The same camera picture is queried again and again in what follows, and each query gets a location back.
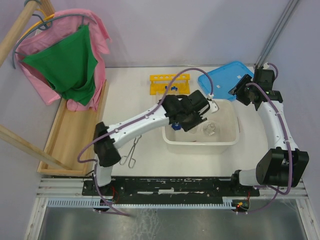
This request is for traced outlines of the blue plastic bin lid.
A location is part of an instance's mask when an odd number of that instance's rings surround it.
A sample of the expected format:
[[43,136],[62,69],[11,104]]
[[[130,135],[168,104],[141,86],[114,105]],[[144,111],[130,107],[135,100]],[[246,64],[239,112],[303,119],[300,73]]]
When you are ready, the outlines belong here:
[[240,61],[233,61],[207,73],[213,81],[213,96],[215,99],[235,101],[236,96],[229,94],[229,91],[246,74],[251,77],[254,73]]

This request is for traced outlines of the small glass flask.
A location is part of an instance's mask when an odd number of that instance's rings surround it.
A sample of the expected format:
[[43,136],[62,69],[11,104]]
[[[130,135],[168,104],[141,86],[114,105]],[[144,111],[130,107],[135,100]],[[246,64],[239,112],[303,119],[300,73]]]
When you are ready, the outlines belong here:
[[205,136],[213,136],[218,130],[218,127],[215,122],[207,121],[202,126],[202,132]]

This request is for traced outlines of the white plastic storage bin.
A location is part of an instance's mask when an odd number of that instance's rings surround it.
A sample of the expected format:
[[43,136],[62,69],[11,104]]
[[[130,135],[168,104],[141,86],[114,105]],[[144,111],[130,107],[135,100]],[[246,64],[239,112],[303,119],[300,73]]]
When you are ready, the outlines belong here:
[[[214,100],[219,110],[207,112],[207,120],[190,131],[173,130],[171,126],[162,128],[162,137],[167,149],[175,154],[219,155],[239,141],[240,129],[235,108],[226,99]],[[203,134],[202,127],[206,122],[215,122],[218,128],[212,136]]]

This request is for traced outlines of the yellow test tube rack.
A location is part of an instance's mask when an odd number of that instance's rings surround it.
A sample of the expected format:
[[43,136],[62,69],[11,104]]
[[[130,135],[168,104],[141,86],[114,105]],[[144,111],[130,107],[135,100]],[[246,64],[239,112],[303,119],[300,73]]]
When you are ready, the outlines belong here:
[[[155,95],[163,95],[166,91],[165,86],[168,87],[172,79],[175,77],[175,74],[156,74],[150,75],[150,87],[149,94],[151,96]],[[190,75],[189,74],[181,74],[170,86],[168,90],[168,94],[177,94],[177,95],[189,95],[190,94]],[[177,87],[178,90],[171,90],[171,87]]]

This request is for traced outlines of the metal crucible tongs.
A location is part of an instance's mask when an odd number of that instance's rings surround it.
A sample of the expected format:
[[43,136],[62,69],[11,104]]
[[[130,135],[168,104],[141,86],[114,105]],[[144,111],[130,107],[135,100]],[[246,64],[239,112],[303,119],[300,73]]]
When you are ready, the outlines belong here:
[[128,163],[128,168],[129,169],[133,169],[136,165],[136,160],[134,159],[134,152],[135,152],[135,149],[136,149],[136,146],[137,144],[139,143],[139,140],[142,138],[142,135],[136,137],[134,140],[133,140],[133,144],[132,144],[132,147],[129,151],[129,153],[127,155],[123,155],[121,157],[121,160],[119,162],[119,164],[121,166],[124,166],[126,163]]

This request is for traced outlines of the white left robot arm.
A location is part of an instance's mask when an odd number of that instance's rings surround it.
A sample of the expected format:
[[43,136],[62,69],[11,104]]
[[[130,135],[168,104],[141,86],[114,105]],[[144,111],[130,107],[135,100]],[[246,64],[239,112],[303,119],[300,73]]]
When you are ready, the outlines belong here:
[[93,189],[99,195],[110,191],[113,166],[121,161],[119,149],[127,142],[173,124],[188,132],[207,120],[204,114],[210,110],[211,103],[199,90],[190,95],[169,94],[152,108],[122,123],[110,126],[98,123],[93,137],[94,152],[98,157]]

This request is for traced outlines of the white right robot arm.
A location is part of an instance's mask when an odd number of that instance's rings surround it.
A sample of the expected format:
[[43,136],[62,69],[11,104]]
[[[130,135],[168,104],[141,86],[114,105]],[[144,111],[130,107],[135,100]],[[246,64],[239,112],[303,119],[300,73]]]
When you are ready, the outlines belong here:
[[288,194],[295,188],[309,163],[309,154],[299,149],[293,140],[284,115],[281,93],[273,89],[276,74],[271,69],[256,68],[253,76],[244,75],[229,93],[240,103],[254,105],[265,130],[269,150],[254,169],[237,170],[229,183],[236,196],[248,186],[286,187]]

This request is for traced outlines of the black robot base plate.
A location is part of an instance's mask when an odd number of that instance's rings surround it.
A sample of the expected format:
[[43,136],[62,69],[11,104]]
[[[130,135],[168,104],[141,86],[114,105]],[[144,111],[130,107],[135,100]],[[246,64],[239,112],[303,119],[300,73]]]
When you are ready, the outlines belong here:
[[104,197],[118,204],[179,205],[221,204],[223,197],[258,197],[251,186],[240,186],[229,177],[114,176],[99,188]]

